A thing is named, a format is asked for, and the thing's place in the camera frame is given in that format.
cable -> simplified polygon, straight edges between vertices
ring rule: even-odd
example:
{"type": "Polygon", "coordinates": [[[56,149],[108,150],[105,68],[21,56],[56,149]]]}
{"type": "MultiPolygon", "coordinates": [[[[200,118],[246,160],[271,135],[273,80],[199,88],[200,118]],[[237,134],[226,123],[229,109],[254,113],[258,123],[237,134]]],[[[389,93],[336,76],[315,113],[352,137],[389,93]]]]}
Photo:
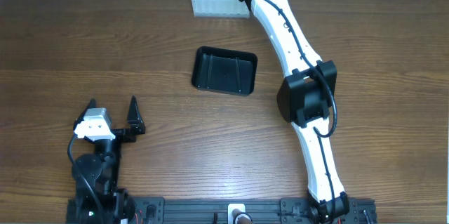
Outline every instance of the cable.
{"type": "Polygon", "coordinates": [[[306,57],[306,54],[304,53],[304,51],[302,50],[302,47],[300,45],[300,41],[298,40],[295,30],[292,28],[292,25],[290,23],[290,21],[288,20],[286,14],[282,11],[281,8],[279,8],[275,3],[273,3],[271,0],[264,0],[266,1],[269,5],[273,6],[278,12],[279,14],[282,16],[282,18],[286,21],[286,25],[288,27],[289,32],[292,33],[293,38],[295,39],[295,43],[299,49],[301,58],[306,62],[306,64],[312,69],[312,71],[314,72],[314,75],[311,76],[312,79],[315,79],[316,77],[318,77],[318,80],[320,81],[321,85],[324,86],[326,93],[327,93],[327,99],[331,101],[332,103],[332,111],[333,111],[333,123],[332,123],[332,128],[329,130],[329,132],[325,135],[321,134],[320,131],[314,127],[314,131],[315,133],[322,138],[328,138],[330,137],[335,129],[337,128],[337,105],[335,104],[335,99],[334,99],[334,95],[332,94],[332,91],[328,85],[328,83],[326,82],[326,80],[324,79],[323,75],[316,69],[315,66],[313,66],[309,60],[306,57]]]}
{"type": "Polygon", "coordinates": [[[101,202],[98,199],[95,192],[92,190],[91,185],[89,185],[89,182],[86,180],[86,178],[82,174],[81,170],[79,169],[78,164],[76,164],[76,162],[73,160],[72,146],[73,146],[73,143],[75,142],[75,139],[77,139],[77,138],[78,138],[78,136],[76,134],[73,134],[72,139],[70,140],[70,143],[69,143],[69,147],[67,148],[67,155],[69,156],[69,159],[72,162],[72,165],[73,165],[75,171],[78,173],[79,177],[81,178],[81,181],[83,181],[84,185],[87,187],[88,191],[91,193],[93,201],[95,201],[95,203],[97,204],[98,214],[100,214],[101,223],[105,224],[103,206],[101,205],[101,202]]]}
{"type": "Polygon", "coordinates": [[[329,169],[328,169],[328,163],[326,161],[326,156],[324,155],[324,148],[323,148],[323,143],[321,142],[321,137],[318,137],[318,142],[320,143],[320,148],[321,148],[321,155],[323,156],[323,163],[324,163],[324,169],[326,170],[326,175],[328,177],[329,180],[329,187],[330,187],[330,193],[332,195],[332,213],[329,214],[329,223],[332,224],[334,222],[334,213],[335,213],[335,193],[334,193],[334,186],[332,184],[332,179],[330,179],[330,173],[329,173],[329,169]]]}

